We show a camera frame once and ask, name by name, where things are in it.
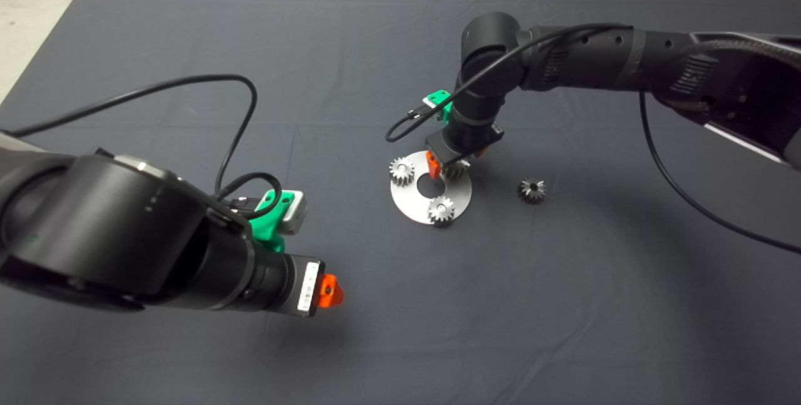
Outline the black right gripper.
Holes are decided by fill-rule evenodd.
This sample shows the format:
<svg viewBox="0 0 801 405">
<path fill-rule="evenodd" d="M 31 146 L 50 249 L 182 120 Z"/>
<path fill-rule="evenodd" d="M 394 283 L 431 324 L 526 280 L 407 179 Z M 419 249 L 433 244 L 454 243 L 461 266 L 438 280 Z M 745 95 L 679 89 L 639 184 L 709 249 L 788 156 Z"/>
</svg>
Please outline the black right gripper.
<svg viewBox="0 0 801 405">
<path fill-rule="evenodd" d="M 486 154 L 490 145 L 499 142 L 503 136 L 504 130 L 495 123 L 471 126 L 451 122 L 440 130 L 432 132 L 424 140 L 430 178 L 440 179 L 443 168 L 449 168 L 470 156 L 473 159 L 480 159 Z"/>
</svg>

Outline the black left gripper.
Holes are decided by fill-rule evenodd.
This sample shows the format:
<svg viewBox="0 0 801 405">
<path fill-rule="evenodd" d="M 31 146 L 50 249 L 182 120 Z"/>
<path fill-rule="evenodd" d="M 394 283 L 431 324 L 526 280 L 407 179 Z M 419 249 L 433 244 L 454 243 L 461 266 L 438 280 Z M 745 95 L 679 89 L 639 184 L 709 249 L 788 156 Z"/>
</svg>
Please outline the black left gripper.
<svg viewBox="0 0 801 405">
<path fill-rule="evenodd" d="M 284 254 L 288 274 L 278 313 L 309 319 L 318 308 L 328 309 L 344 301 L 344 290 L 333 274 L 326 273 L 326 264 L 316 257 Z"/>
</svg>

